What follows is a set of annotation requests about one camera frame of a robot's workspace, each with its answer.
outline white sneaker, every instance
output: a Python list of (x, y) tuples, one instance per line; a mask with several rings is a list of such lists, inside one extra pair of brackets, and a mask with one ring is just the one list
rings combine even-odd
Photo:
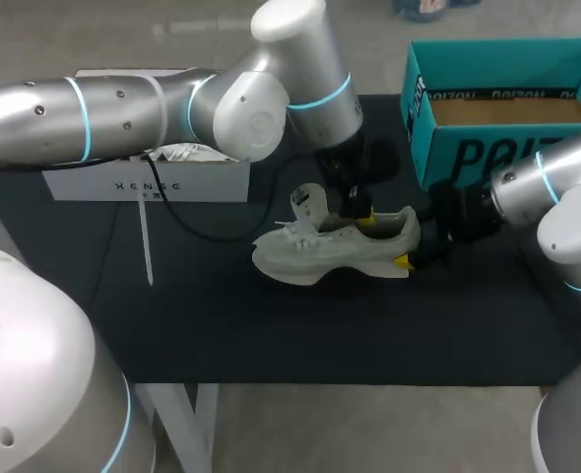
[(420, 223), (405, 207), (396, 214), (374, 214), (360, 224), (330, 215), (319, 184), (303, 184), (290, 196), (297, 220), (260, 236), (252, 259), (267, 276), (284, 283), (311, 286), (333, 269), (354, 268), (378, 278), (406, 278), (409, 270), (394, 259), (416, 249)]

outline teal shoe box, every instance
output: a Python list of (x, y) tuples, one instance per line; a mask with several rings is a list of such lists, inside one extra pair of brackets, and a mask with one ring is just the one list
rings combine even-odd
[(488, 179), (581, 133), (581, 38), (414, 41), (401, 112), (424, 190)]

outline shoe tongue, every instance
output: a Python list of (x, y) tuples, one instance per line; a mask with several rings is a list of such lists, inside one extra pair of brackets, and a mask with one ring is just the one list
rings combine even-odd
[(297, 221), (314, 230), (319, 230), (330, 213), (326, 191), (314, 183), (303, 184), (295, 189), (290, 195), (290, 206)]

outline black tablecloth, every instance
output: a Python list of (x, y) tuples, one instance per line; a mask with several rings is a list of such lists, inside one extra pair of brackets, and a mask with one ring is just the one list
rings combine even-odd
[[(402, 161), (395, 179), (372, 186), (376, 209), (423, 207), (398, 98), (361, 103), (369, 136), (397, 143)], [(253, 166), (248, 204), (175, 207), (201, 232), (239, 234), (295, 150), (287, 137)], [(292, 220), (290, 193), (310, 181), (320, 181), (311, 159), (285, 169), (262, 233)], [(340, 270), (298, 288), (262, 276), (249, 241), (187, 235), (161, 203), (147, 213), (152, 287), (135, 203), (53, 202), (40, 175), (0, 174), (0, 216), (18, 247), (88, 312), (133, 381), (542, 385), (581, 362), (580, 311), (532, 234), (505, 229), (458, 245), (409, 280)], [(424, 237), (432, 231), (424, 226)]]

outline concrete floor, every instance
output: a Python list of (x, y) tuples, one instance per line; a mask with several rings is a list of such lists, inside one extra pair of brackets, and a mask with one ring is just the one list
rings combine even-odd
[[(0, 84), (105, 66), (223, 68), (249, 46), (261, 3), (0, 0)], [(581, 0), (484, 0), (428, 25), (394, 17), (390, 0), (329, 5), (362, 94), (400, 92), (411, 39), (581, 34)], [(531, 472), (539, 398), (536, 388), (224, 385), (215, 471)]]

